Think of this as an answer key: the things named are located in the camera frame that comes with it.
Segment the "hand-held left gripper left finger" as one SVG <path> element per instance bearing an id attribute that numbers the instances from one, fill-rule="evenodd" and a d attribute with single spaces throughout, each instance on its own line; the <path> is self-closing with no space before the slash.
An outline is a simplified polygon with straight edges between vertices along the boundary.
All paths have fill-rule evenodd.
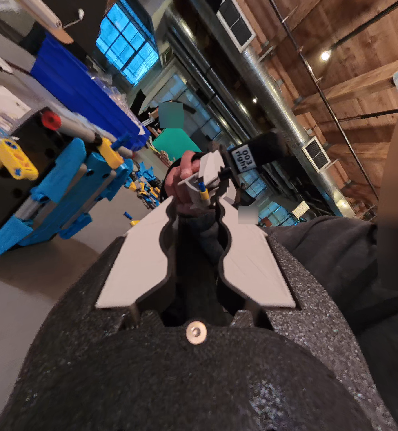
<path id="1" fill-rule="evenodd" d="M 97 309 L 165 310 L 176 295 L 176 201 L 167 198 L 129 229 Z"/>

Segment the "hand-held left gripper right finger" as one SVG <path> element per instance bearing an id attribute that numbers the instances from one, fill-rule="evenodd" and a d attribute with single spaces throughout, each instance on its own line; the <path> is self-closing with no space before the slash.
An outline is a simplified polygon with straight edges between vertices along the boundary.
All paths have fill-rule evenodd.
<path id="1" fill-rule="evenodd" d="M 239 212 L 224 198 L 216 202 L 218 243 L 217 297 L 235 315 L 240 310 L 261 315 L 295 310 L 296 299 L 274 255 L 267 235 L 254 224 L 240 224 Z"/>

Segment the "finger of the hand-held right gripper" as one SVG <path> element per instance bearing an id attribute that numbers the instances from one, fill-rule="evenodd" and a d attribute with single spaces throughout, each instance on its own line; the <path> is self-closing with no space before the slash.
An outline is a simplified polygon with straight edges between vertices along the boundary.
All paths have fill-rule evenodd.
<path id="1" fill-rule="evenodd" d="M 219 177 L 218 173 L 225 167 L 222 154 L 219 150 L 209 152 L 200 159 L 198 180 L 205 185 L 210 185 Z"/>
<path id="2" fill-rule="evenodd" d="M 233 206 L 236 202 L 237 189 L 234 184 L 219 184 L 218 197 Z"/>

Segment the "grey curved panel piece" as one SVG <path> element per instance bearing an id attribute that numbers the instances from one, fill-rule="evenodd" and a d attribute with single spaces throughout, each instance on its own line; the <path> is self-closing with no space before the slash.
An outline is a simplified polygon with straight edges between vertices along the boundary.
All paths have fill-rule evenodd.
<path id="1" fill-rule="evenodd" d="M 199 191 L 198 183 L 200 181 L 205 183 L 203 177 L 199 176 L 198 173 L 195 173 L 195 174 L 191 175 L 190 177 L 186 178 L 185 180 L 180 181 L 179 186 L 185 187 L 185 189 L 188 192 L 188 195 L 190 197 L 189 191 Z"/>

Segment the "grey desk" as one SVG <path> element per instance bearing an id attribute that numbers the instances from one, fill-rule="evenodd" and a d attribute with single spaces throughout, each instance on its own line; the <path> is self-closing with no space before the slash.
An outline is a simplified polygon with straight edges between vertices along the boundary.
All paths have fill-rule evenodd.
<path id="1" fill-rule="evenodd" d="M 0 86 L 30 107 L 27 114 L 55 102 L 29 75 L 35 58 L 2 35 L 0 57 L 14 72 L 0 70 Z M 57 235 L 0 256 L 0 414 L 29 346 L 53 305 L 114 239 L 130 229 L 124 212 L 140 220 L 149 210 L 135 192 L 122 186 L 112 200 L 103 199 L 94 205 L 91 224 L 71 239 Z"/>

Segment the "person's right hand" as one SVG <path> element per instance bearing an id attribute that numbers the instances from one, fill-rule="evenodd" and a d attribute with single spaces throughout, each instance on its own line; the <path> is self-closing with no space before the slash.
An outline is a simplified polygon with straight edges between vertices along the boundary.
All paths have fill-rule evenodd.
<path id="1" fill-rule="evenodd" d="M 191 209 L 192 200 L 185 184 L 181 181 L 188 179 L 200 169 L 200 159 L 202 154 L 187 150 L 178 160 L 179 164 L 174 163 L 168 171 L 164 180 L 165 197 L 174 197 L 177 202 L 177 212 L 187 217 L 197 217 L 201 212 Z"/>

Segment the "teal green panel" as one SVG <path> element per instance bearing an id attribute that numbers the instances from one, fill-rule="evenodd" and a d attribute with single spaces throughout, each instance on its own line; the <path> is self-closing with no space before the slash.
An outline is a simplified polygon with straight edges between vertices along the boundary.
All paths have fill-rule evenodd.
<path id="1" fill-rule="evenodd" d="M 201 149 L 182 129 L 167 129 L 153 140 L 158 151 L 167 153 L 170 160 L 178 160 L 186 151 L 200 153 Z"/>

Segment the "white ceiling vent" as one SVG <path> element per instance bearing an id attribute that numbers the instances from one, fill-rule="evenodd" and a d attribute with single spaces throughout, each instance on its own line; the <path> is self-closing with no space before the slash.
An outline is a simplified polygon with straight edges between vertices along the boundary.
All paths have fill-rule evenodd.
<path id="1" fill-rule="evenodd" d="M 317 173 L 324 172 L 331 165 L 329 156 L 315 136 L 302 147 L 302 151 Z"/>
<path id="2" fill-rule="evenodd" d="M 256 38 L 253 27 L 237 1 L 222 1 L 218 7 L 217 18 L 240 53 Z"/>

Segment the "pile of building pieces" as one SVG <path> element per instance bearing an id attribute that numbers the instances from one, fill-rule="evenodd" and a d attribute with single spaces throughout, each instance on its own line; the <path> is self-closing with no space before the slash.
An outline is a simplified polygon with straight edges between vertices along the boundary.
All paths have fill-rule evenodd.
<path id="1" fill-rule="evenodd" d="M 162 181 L 155 175 L 153 166 L 147 168 L 144 162 L 132 162 L 133 170 L 129 173 L 124 187 L 134 191 L 146 208 L 157 208 L 160 204 Z"/>

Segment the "blue and black brick model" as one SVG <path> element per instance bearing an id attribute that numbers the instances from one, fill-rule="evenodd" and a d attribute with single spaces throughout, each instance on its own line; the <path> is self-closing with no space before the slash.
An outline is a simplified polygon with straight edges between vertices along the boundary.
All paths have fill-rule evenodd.
<path id="1" fill-rule="evenodd" d="M 131 173 L 137 137 L 115 137 L 55 106 L 20 118 L 0 136 L 0 256 L 91 223 L 89 211 Z"/>

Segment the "clear plastic bags in bin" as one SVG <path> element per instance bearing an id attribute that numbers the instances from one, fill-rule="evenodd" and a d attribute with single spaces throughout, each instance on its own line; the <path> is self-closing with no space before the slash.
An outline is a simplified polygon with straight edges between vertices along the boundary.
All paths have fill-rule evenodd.
<path id="1" fill-rule="evenodd" d="M 126 94 L 121 93 L 117 87 L 113 86 L 112 75 L 105 73 L 88 72 L 90 78 L 104 91 L 109 98 L 124 112 L 126 116 L 139 128 L 138 135 L 145 135 L 142 123 L 133 114 L 127 104 Z"/>

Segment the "blue storage bin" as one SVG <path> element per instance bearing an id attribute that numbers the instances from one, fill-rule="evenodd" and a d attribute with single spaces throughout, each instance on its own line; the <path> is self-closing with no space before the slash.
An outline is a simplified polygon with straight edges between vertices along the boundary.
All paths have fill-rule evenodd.
<path id="1" fill-rule="evenodd" d="M 67 109 L 124 138 L 128 149 L 139 151 L 148 141 L 150 132 L 140 134 L 140 127 L 92 80 L 86 66 L 48 32 L 30 74 Z"/>

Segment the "building instruction booklet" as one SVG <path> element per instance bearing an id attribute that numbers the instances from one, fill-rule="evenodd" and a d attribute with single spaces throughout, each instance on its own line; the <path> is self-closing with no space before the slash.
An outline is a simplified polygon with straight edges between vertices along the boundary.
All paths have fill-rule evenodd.
<path id="1" fill-rule="evenodd" d="M 0 86 L 0 136 L 7 136 L 13 125 L 29 111 L 28 105 Z"/>

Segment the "white laptop stand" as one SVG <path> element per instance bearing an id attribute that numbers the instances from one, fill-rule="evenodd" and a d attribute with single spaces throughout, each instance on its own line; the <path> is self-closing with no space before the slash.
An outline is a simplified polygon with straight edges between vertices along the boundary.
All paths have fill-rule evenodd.
<path id="1" fill-rule="evenodd" d="M 2 11 L 18 11 L 23 9 L 34 20 L 48 30 L 51 35 L 55 36 L 64 44 L 72 44 L 73 38 L 63 29 L 61 20 L 53 13 L 53 11 L 41 0 L 17 0 L 17 1 L 0 1 L 0 12 Z M 0 70 L 13 74 L 13 69 L 8 63 L 0 57 Z"/>

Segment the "silver ventilation duct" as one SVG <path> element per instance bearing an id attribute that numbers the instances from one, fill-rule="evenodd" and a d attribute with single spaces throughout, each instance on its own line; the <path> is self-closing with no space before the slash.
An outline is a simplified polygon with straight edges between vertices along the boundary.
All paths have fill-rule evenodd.
<path id="1" fill-rule="evenodd" d="M 351 205 L 337 188 L 327 170 L 317 172 L 305 155 L 303 148 L 311 138 L 297 121 L 276 81 L 260 62 L 252 44 L 248 43 L 247 47 L 240 52 L 217 15 L 205 1 L 175 1 L 174 10 L 181 13 L 181 17 L 184 19 L 187 18 L 188 13 L 194 13 L 194 17 L 199 18 L 199 21 L 205 25 L 224 51 L 248 89 L 258 98 L 259 105 L 268 119 L 282 132 L 291 152 L 316 186 L 331 212 L 337 216 L 353 218 L 355 213 Z"/>

